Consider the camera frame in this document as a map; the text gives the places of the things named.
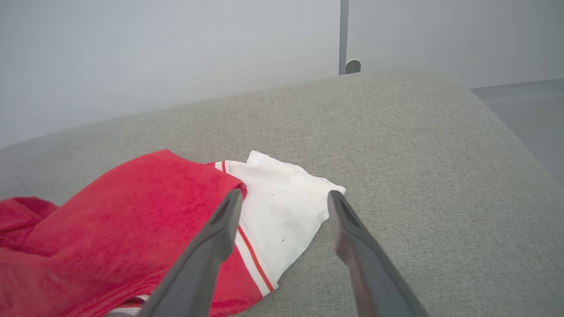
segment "couch cushion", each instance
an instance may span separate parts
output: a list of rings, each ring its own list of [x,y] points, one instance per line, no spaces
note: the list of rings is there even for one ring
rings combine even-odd
[[[0,149],[0,199],[62,204],[105,171],[168,148],[252,149],[347,188],[431,313],[564,309],[564,191],[470,91],[426,71],[357,73],[46,135]],[[327,224],[248,314],[351,314]]]

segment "red fabric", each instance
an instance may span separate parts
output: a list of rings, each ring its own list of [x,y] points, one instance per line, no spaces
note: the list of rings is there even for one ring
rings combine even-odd
[[[67,203],[0,202],[0,315],[101,316],[154,291],[233,188],[245,184],[168,150],[118,166]],[[223,263],[211,315],[262,298],[237,248]]]

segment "white fabric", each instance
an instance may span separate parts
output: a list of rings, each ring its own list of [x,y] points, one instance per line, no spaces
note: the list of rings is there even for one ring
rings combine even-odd
[[[329,191],[345,193],[345,188],[257,151],[250,153],[246,163],[225,162],[226,172],[247,186],[240,223],[265,262],[268,279],[275,283],[329,218]]]

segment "red stripe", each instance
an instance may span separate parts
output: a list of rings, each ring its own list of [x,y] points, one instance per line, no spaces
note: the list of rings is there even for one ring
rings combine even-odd
[[[249,249],[250,256],[253,258],[254,265],[257,267],[257,270],[260,273],[262,279],[265,281],[266,286],[268,286],[268,289],[271,292],[274,292],[274,288],[272,287],[272,284],[270,284],[270,282],[268,281],[268,278],[266,278],[265,272],[262,270],[261,265],[258,263],[258,259],[257,259],[257,256],[254,254],[253,247],[250,246],[249,240],[246,238],[246,236],[243,233],[243,230],[241,229],[240,226],[238,227],[238,229],[239,229],[239,233],[241,234],[241,237],[243,238],[243,241],[245,241],[245,244],[247,245],[247,248]]]

